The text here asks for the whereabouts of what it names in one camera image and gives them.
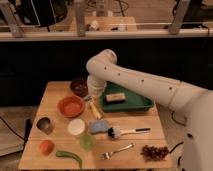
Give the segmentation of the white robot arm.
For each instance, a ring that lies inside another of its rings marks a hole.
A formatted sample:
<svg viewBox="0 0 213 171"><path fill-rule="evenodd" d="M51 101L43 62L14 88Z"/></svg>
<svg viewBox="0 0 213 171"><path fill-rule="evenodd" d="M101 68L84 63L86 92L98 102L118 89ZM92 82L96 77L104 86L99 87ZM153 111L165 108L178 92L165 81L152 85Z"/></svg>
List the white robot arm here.
<svg viewBox="0 0 213 171"><path fill-rule="evenodd" d="M86 69L90 94L102 93L109 81L184 115L187 123L181 170L213 171L213 90L120 67L110 49L90 58Z"/></svg>

